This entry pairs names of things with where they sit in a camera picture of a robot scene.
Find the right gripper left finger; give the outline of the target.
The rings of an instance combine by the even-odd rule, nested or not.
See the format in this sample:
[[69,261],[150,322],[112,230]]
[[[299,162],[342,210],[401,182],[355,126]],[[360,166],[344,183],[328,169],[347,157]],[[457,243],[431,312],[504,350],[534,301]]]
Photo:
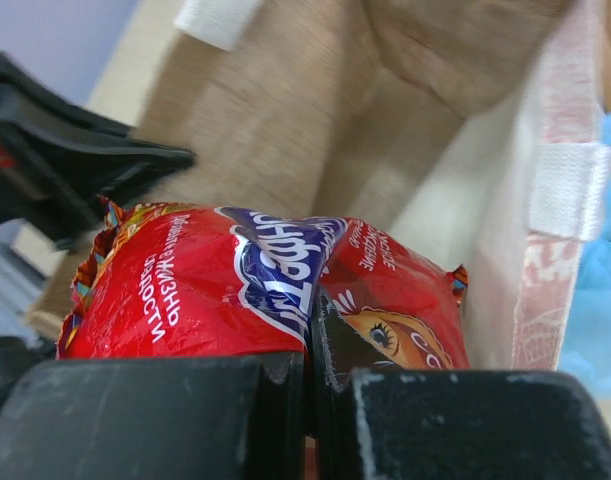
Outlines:
[[299,479],[304,359],[54,360],[0,412],[0,479]]

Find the brown paper grocery bag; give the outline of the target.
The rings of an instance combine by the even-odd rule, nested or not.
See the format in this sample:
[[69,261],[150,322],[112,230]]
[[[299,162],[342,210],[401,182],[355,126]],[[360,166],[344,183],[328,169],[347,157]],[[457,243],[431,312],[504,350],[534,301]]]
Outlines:
[[357,217],[470,274],[472,363],[552,369],[611,151],[599,1],[143,1],[89,100],[154,201]]

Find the red snack packet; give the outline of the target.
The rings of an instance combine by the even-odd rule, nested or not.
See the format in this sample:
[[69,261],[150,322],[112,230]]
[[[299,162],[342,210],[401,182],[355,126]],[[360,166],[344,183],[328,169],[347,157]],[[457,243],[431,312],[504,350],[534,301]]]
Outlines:
[[382,364],[468,366],[447,272],[355,218],[239,207],[103,203],[105,226],[72,282],[61,358],[303,353],[325,294]]

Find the blue plastic bag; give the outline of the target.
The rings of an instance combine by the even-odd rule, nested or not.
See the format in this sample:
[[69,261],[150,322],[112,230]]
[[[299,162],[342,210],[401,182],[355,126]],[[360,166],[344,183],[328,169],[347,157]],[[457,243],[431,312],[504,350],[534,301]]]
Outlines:
[[[602,140],[611,146],[611,113]],[[577,377],[597,398],[611,398],[611,180],[605,223],[581,256],[558,369]]]

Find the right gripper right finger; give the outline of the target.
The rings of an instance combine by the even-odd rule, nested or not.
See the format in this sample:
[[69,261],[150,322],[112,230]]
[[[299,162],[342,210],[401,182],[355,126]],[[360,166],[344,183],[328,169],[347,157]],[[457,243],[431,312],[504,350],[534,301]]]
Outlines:
[[323,479],[611,479],[593,399],[552,371],[414,371],[320,294],[311,327]]

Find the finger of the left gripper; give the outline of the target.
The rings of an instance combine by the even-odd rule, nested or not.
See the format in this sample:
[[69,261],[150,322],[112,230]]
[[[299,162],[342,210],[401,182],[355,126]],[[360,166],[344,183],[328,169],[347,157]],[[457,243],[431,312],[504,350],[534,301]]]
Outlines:
[[0,224],[24,219],[60,250],[132,203],[193,152],[136,140],[130,127],[69,103],[0,51]]

